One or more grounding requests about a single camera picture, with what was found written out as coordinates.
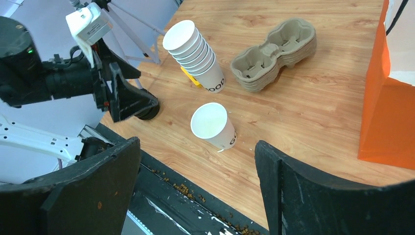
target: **cardboard cup holder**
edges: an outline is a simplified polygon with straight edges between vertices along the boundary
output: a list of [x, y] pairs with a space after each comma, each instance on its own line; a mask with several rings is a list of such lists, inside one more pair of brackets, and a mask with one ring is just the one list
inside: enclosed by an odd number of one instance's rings
[[231, 71], [241, 86], [259, 92], [275, 81], [283, 66], [296, 63], [315, 53], [316, 30], [301, 18], [291, 18], [269, 34], [263, 44], [250, 47], [231, 62]]

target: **black cable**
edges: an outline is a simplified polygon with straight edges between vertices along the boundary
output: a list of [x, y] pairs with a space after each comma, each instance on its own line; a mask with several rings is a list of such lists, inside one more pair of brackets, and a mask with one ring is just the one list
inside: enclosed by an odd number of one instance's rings
[[391, 30], [395, 26], [396, 22], [398, 21], [399, 17], [401, 16], [402, 11], [405, 8], [407, 3], [408, 3], [408, 0], [403, 0], [402, 1], [401, 5], [399, 6], [398, 12], [396, 13], [394, 19], [392, 20], [391, 26], [389, 26], [388, 30], [386, 30], [386, 36], [391, 32]]
[[81, 52], [81, 54], [79, 54], [75, 58], [73, 57], [75, 52], [77, 52], [78, 50], [80, 50], [79, 46], [72, 47], [69, 51], [69, 55], [70, 55], [69, 62], [64, 63], [64, 64], [55, 64], [54, 67], [58, 68], [58, 69], [64, 69], [64, 68], [69, 67], [72, 63], [76, 63], [76, 62], [79, 62], [80, 60], [82, 60], [82, 58], [84, 58], [84, 53], [82, 53], [82, 52]]

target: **wooden table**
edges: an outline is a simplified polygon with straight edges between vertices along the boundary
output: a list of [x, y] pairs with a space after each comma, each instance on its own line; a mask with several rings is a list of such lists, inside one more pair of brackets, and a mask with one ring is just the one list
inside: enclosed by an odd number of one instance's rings
[[[161, 100], [151, 121], [131, 118], [103, 124], [264, 227], [267, 226], [254, 148], [265, 140], [307, 164], [356, 182], [394, 184], [415, 178], [415, 171], [357, 160], [365, 74], [382, 0], [185, 0], [168, 30], [191, 19], [216, 52], [227, 84], [219, 94], [196, 88], [174, 59], [159, 48], [162, 64], [142, 63], [143, 86]], [[260, 44], [289, 17], [302, 17], [317, 31], [315, 56], [262, 92], [242, 89], [230, 61]], [[208, 102], [223, 104], [237, 133], [236, 146], [218, 152], [193, 136], [190, 118]]]

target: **stack of paper cups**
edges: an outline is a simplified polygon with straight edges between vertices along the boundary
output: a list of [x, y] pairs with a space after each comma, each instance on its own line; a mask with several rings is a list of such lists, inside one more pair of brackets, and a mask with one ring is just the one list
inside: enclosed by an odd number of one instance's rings
[[193, 21], [181, 21], [171, 27], [164, 36], [163, 47], [209, 92], [218, 93], [225, 86], [216, 54]]

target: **yellow tape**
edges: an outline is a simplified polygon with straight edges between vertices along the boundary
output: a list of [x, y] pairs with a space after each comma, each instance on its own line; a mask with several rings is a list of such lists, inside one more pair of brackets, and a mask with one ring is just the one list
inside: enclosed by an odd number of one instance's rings
[[196, 79], [194, 79], [194, 77], [190, 75], [183, 67], [180, 68], [188, 76], [188, 78], [196, 85], [196, 87], [202, 87], [202, 85], [198, 81], [196, 81]]

